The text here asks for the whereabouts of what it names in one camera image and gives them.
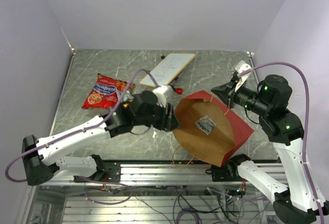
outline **red marker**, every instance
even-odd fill
[[[182,89],[182,88],[174,88],[174,91],[175,91],[177,94],[179,94],[179,95],[181,95],[181,94],[183,93],[183,89]]]

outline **red chip bag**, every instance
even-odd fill
[[[108,109],[113,107],[118,102],[118,94],[121,94],[126,86],[127,82],[98,74],[97,82],[82,108],[103,107]],[[133,90],[135,86],[135,84],[131,84],[129,90]]]

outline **cable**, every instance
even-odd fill
[[[182,198],[185,202],[186,202],[186,204],[189,206],[189,208],[190,208],[190,210],[187,210],[187,209],[184,209],[181,205],[180,205],[180,203],[179,203],[179,199],[180,198]],[[210,213],[213,213],[214,211],[215,211],[215,213],[217,213],[216,212],[216,210],[218,210],[220,207],[218,207],[218,208],[216,208],[216,209],[213,209],[212,211],[201,211],[201,210],[197,210],[197,209],[195,209],[194,207],[192,207],[190,204],[189,204],[189,202],[187,202],[187,200],[183,197],[183,195],[180,195],[179,196],[179,198],[178,198],[178,205],[179,205],[179,207],[182,209],[182,210],[185,210],[185,211],[187,211],[187,212],[191,212],[191,213],[200,213],[200,214],[210,214]]]
[[[259,123],[253,121],[253,120],[248,116],[248,113],[247,113],[247,109],[246,109],[246,108],[245,108],[245,114],[246,114],[247,118],[248,118],[252,123],[254,123],[254,124],[256,124],[256,125],[259,125]]]
[[[177,197],[176,197],[176,199],[175,199],[175,201],[174,201],[174,205],[173,205],[173,220],[174,220],[174,223],[175,224],[179,224],[179,220],[180,220],[180,218],[181,218],[181,216],[183,216],[184,214],[186,214],[186,213],[189,213],[189,214],[191,214],[191,215],[193,215],[193,217],[194,217],[194,219],[195,219],[195,223],[196,224],[202,224],[202,220],[200,219],[200,218],[197,218],[198,217],[198,214],[197,213],[193,213],[193,212],[188,212],[188,211],[184,211],[184,210],[181,210],[179,213],[180,213],[180,215],[179,215],[179,218],[178,219],[175,219],[175,207],[176,207],[176,203],[177,203],[177,201],[178,201],[178,199],[179,199],[179,197],[180,197],[180,195],[183,193],[183,191],[188,191],[188,192],[191,192],[191,191],[189,191],[189,190],[187,190],[187,189],[182,189],[182,191],[177,195]],[[217,216],[217,214],[215,213],[215,211],[211,208],[211,206],[208,204],[208,202],[203,198],[203,197],[201,197],[200,196],[200,194],[195,194],[195,195],[197,195],[207,206],[208,206],[208,208],[210,209],[210,211],[216,216],[216,218],[219,220],[219,222],[217,222],[217,223],[223,223],[222,221],[221,221],[221,219]]]
[[[211,187],[208,187],[207,186],[207,190],[208,191],[212,191],[212,192],[216,192],[216,193],[219,193],[221,195],[224,195],[224,196],[228,196],[229,198],[232,198],[232,199],[235,199],[235,200],[239,200],[239,201],[246,201],[246,202],[252,202],[252,201],[259,201],[259,200],[265,200],[267,199],[265,196],[263,197],[258,197],[258,198],[252,198],[252,199],[247,199],[247,198],[239,198],[239,197],[233,197],[225,192],[220,192],[214,188],[211,188]]]
[[[106,116],[101,122],[99,122],[99,123],[96,124],[96,125],[91,125],[91,126],[88,126],[88,127],[84,127],[84,128],[82,128],[82,129],[80,129],[80,130],[75,130],[75,131],[73,131],[73,132],[70,132],[70,133],[68,133],[68,134],[62,135],[62,136],[60,136],[60,137],[58,137],[58,138],[56,138],[56,139],[54,139],[54,140],[48,142],[48,144],[43,144],[43,145],[41,145],[41,146],[37,146],[37,147],[32,148],[32,149],[30,149],[30,150],[28,150],[28,151],[25,151],[24,153],[22,153],[21,155],[19,155],[18,157],[16,157],[14,160],[12,160],[12,161],[7,165],[6,170],[5,170],[5,176],[6,176],[6,178],[7,178],[8,180],[12,181],[12,182],[25,182],[25,181],[27,181],[27,179],[14,179],[14,178],[12,178],[12,177],[9,175],[9,170],[10,170],[11,166],[13,166],[13,164],[14,164],[15,162],[17,162],[17,161],[20,160],[21,158],[23,158],[23,157],[25,157],[25,156],[27,156],[27,155],[29,155],[29,154],[35,152],[35,151],[38,151],[38,150],[40,150],[40,149],[42,149],[42,148],[45,148],[45,147],[47,147],[47,146],[50,146],[50,145],[52,145],[52,144],[54,144],[54,143],[56,143],[56,142],[59,142],[59,141],[65,139],[65,138],[68,138],[68,137],[73,136],[73,135],[75,135],[75,134],[78,134],[78,133],[81,133],[81,132],[85,132],[86,130],[89,130],[89,129],[97,128],[97,127],[99,127],[101,124],[103,124],[104,122],[106,122],[106,121],[107,121],[107,120],[113,115],[113,113],[118,109],[120,103],[122,102],[122,100],[123,100],[123,98],[124,98],[124,95],[125,95],[126,92],[128,91],[128,89],[129,89],[130,85],[132,84],[133,80],[135,79],[135,77],[136,77],[141,71],[146,72],[146,73],[150,76],[150,78],[151,78],[151,80],[153,81],[153,83],[154,83],[155,86],[159,86],[158,83],[156,82],[156,80],[154,79],[154,77],[150,74],[150,71],[145,70],[145,69],[139,69],[139,70],[137,70],[136,72],[134,72],[134,74],[132,75],[132,77],[129,79],[129,81],[128,81],[126,87],[125,87],[125,89],[123,90],[123,92],[122,92],[122,94],[121,94],[119,100],[118,100],[117,103],[114,105],[113,109],[109,112],[109,114],[108,114],[108,115],[107,115],[107,116]]]
[[[143,188],[143,186],[136,186],[136,187],[130,187],[130,190],[134,190],[134,189],[137,189],[137,188]],[[121,189],[121,190],[118,190],[118,189],[109,189],[109,191],[113,194],[113,195],[116,195],[120,192],[124,192],[124,191],[128,191],[129,189],[128,188],[124,188],[124,189]]]
[[[218,204],[221,206],[221,210],[222,210],[222,213],[225,215],[226,219],[233,223],[233,224],[236,224],[235,221],[231,220],[231,218],[228,216],[227,212],[224,211],[223,207],[222,207],[222,203],[221,203],[221,196],[220,195],[217,195],[217,200],[218,200]]]
[[[310,187],[312,189],[312,193],[314,195],[314,200],[315,200],[316,205],[317,205],[318,210],[319,210],[321,224],[324,224],[324,215],[323,215],[323,210],[322,210],[321,204],[319,202],[319,196],[318,196],[318,193],[315,189],[315,185],[314,185],[314,182],[312,180],[312,177],[311,177],[311,174],[310,174],[307,162],[306,162],[306,145],[307,145],[307,135],[308,135],[308,122],[309,122],[309,89],[308,89],[308,83],[307,83],[305,75],[303,74],[303,72],[297,66],[295,66],[293,64],[290,64],[290,63],[287,63],[287,62],[270,62],[270,63],[266,63],[266,64],[263,64],[263,65],[256,66],[256,67],[253,67],[251,69],[248,69],[248,70],[240,73],[239,77],[242,77],[243,75],[246,75],[246,74],[248,74],[252,71],[255,71],[257,69],[260,69],[260,68],[263,68],[263,67],[266,67],[266,66],[271,66],[271,65],[284,65],[284,66],[291,67],[292,69],[296,70],[299,73],[300,77],[303,80],[304,88],[305,88],[306,107],[305,107],[304,137],[303,137],[303,147],[302,147],[302,163],[303,163],[303,166],[304,166],[304,169],[305,169],[307,179],[309,181],[309,185],[310,185]]]
[[[226,110],[226,112],[224,113],[224,116],[226,116],[226,114],[228,113],[228,111],[230,111],[230,109]]]
[[[240,218],[245,216],[245,207],[243,206],[244,203],[245,202],[242,202],[241,205],[240,205],[239,216],[237,217],[237,223],[239,223]]]
[[[175,154],[176,154],[177,150],[178,150],[180,147],[181,147],[181,145],[178,146],[178,147],[174,150],[174,152],[173,152],[172,163],[173,163],[174,165],[177,165],[177,164],[175,164],[174,157],[175,157]],[[190,160],[188,163],[186,163],[185,165],[189,165],[189,164],[192,162],[192,160],[193,160],[194,158],[195,158],[195,156],[193,156],[193,157],[191,158],[191,160]]]
[[[262,211],[259,211],[249,222],[248,224],[251,223],[252,220],[254,220],[256,218],[256,216],[258,216],[260,213],[263,213],[264,214],[264,211],[266,210],[266,208],[268,207],[268,205],[270,204],[270,201],[268,202],[268,204],[265,206],[265,208],[262,210]]]
[[[217,223],[233,223],[233,222],[216,221],[216,222],[213,222],[212,224],[217,224]]]
[[[91,179],[88,179],[86,177],[83,177],[83,176],[79,176],[81,179],[87,181],[87,182],[90,182],[90,183],[95,183],[95,184],[101,184],[103,185],[104,182],[102,181],[95,181],[95,180],[91,180]],[[103,205],[116,205],[116,204],[120,204],[120,203],[123,203],[123,202],[126,202],[128,201],[134,194],[134,192],[132,191],[132,188],[129,186],[129,185],[126,185],[126,184],[122,184],[122,183],[118,183],[118,182],[111,182],[111,184],[113,185],[119,185],[119,186],[124,186],[127,188],[127,190],[129,191],[129,196],[122,200],[122,201],[119,201],[119,202],[100,202],[100,201],[96,201],[96,200],[93,200],[91,198],[89,198],[88,196],[88,192],[90,190],[96,190],[96,191],[100,191],[100,192],[107,192],[106,190],[102,190],[102,189],[98,189],[98,188],[89,188],[86,190],[85,192],[85,197],[86,197],[86,200],[90,201],[90,202],[95,202],[95,203],[98,203],[98,204],[103,204]]]
[[[236,217],[236,215],[234,214],[234,208],[235,208],[235,202],[233,203],[233,213],[231,213],[233,216],[235,216]]]
[[[264,80],[260,81],[257,85],[257,92],[259,92],[259,88],[262,86],[262,84],[264,83]]]
[[[233,218],[234,217],[236,217],[236,215],[234,214],[234,206],[235,206],[235,201],[236,200],[232,200],[231,202],[227,202],[227,196],[225,196],[225,209],[226,209],[226,212],[225,212],[225,217],[230,221],[230,222],[232,222],[232,223],[234,223],[234,224],[237,224],[237,222],[236,221],[234,221],[234,220],[231,220],[230,219],[230,217],[229,217],[229,215],[228,215],[228,213],[230,213],[231,215],[233,215]],[[229,210],[229,208],[228,208],[228,206],[230,205],[230,204],[232,204],[233,203],[233,212],[232,211],[230,211]]]
[[[185,210],[181,210],[181,211],[178,212],[177,218],[176,218],[176,224],[179,224],[179,221],[180,221],[181,217],[185,214],[192,215],[194,217],[195,224],[202,224],[202,220],[201,220],[200,216],[197,213],[189,212],[189,211],[185,211]]]
[[[36,220],[36,219],[39,219],[39,216],[37,216],[34,219],[32,219],[31,221],[29,221],[29,223],[32,222],[32,221],[34,221],[34,220]]]
[[[107,183],[107,179],[108,179],[108,175],[105,175],[104,185],[103,185],[103,187],[102,187],[102,189],[103,189],[104,191],[106,191],[106,183]]]
[[[168,217],[166,217],[166,215],[164,214],[164,213],[162,213],[162,212],[160,212],[160,211],[157,211],[157,210],[155,210],[153,207],[151,207],[147,202],[145,202],[144,200],[142,200],[142,199],[139,199],[139,198],[137,198],[136,196],[134,196],[137,200],[139,200],[139,201],[141,201],[141,202],[143,202],[144,204],[146,204],[148,207],[150,207],[150,209],[151,210],[154,210],[155,212],[157,212],[157,213],[159,213],[159,214],[161,214],[161,215],[163,215],[166,219],[167,219],[167,221],[171,224],[171,221],[169,220],[169,218]]]

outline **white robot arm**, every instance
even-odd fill
[[[303,126],[300,119],[287,109],[292,89],[282,76],[268,75],[259,84],[258,90],[252,91],[244,84],[250,73],[239,77],[250,68],[240,62],[231,81],[211,91],[229,108],[238,104],[259,115],[259,124],[281,159],[289,187],[268,176],[245,157],[235,158],[236,173],[273,203],[276,214],[284,223],[312,223],[319,215],[318,203],[322,212],[328,215],[329,202],[319,190],[312,172],[308,177],[304,167],[306,163],[310,171],[308,157],[302,160]],[[317,199],[310,181],[316,189]]]
[[[40,139],[33,135],[26,137],[23,152],[44,146],[23,158],[28,184],[39,185],[56,175],[99,180],[105,173],[99,156],[78,158],[65,155],[97,141],[128,133],[136,125],[153,126],[164,131],[178,128],[173,106],[167,103],[167,97],[173,91],[171,86],[162,85],[135,95],[132,102],[121,103],[109,119],[106,117],[111,110],[60,134]]]

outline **label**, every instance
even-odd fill
[[[208,115],[198,119],[194,124],[207,135],[209,135],[213,128],[217,126],[217,124],[212,119],[210,119]]]
[[[99,92],[101,94],[112,95],[113,93],[116,92],[117,88],[115,86],[108,86],[105,84],[97,83],[94,86],[94,90],[96,90],[97,92]]]

